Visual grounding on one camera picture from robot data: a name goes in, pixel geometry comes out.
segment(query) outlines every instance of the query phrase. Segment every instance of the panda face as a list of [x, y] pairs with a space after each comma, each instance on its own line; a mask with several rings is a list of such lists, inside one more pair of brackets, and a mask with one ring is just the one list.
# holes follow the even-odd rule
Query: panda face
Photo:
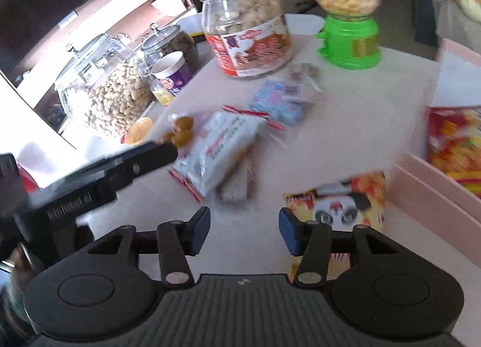
[[335, 231], [352, 232], [361, 223], [362, 215], [351, 196], [328, 196], [316, 201], [314, 218], [326, 223]]

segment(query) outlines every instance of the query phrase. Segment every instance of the purple and white container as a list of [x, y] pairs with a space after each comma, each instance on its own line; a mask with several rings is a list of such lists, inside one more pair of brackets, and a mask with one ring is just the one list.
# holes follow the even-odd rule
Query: purple and white container
[[152, 75], [160, 80], [160, 85], [173, 96], [192, 78], [182, 51], [174, 51], [159, 59], [151, 68]]

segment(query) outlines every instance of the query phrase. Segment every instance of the white shelf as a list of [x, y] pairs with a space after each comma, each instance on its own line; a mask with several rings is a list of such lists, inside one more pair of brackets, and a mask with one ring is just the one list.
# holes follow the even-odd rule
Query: white shelf
[[72, 57], [65, 47], [73, 43], [78, 50], [148, 0], [112, 0], [94, 12], [33, 67], [18, 86], [18, 94], [32, 108], [55, 82], [57, 75]]

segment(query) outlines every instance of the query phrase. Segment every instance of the barcode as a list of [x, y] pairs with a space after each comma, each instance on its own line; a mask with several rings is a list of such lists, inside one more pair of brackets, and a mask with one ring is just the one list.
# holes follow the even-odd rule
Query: barcode
[[284, 94], [288, 96], [297, 96], [299, 94], [299, 87], [295, 85], [285, 86]]

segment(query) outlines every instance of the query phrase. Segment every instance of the brown round candy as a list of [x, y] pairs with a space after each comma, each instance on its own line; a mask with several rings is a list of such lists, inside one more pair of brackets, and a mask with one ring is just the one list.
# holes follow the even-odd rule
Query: brown round candy
[[172, 138], [172, 143], [174, 144], [174, 146], [177, 146], [177, 148], [181, 148], [187, 145], [191, 141], [192, 137], [192, 131], [188, 128], [183, 128], [180, 131], [176, 132], [174, 138]]
[[181, 131], [183, 129], [190, 130], [194, 125], [194, 119], [190, 116], [182, 116], [174, 122], [174, 131]]
[[175, 133], [173, 131], [169, 131], [169, 132], [165, 133], [162, 136], [162, 143], [172, 142], [172, 138], [174, 138], [174, 136], [175, 136]]

